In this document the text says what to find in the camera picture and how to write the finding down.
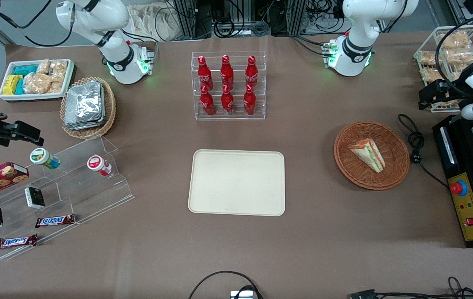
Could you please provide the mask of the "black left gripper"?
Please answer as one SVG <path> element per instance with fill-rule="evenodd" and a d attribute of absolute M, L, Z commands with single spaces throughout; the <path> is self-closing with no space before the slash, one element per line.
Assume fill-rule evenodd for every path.
<path fill-rule="evenodd" d="M 473 98 L 473 89 L 464 80 L 455 80 L 451 83 L 468 97 L 455 91 L 444 80 L 433 81 L 425 87 L 425 98 L 419 99 L 419 110 L 425 110 L 433 104 L 436 104 L 437 110 L 459 110 L 459 102 Z M 443 96 L 440 96 L 440 91 L 445 91 Z"/>

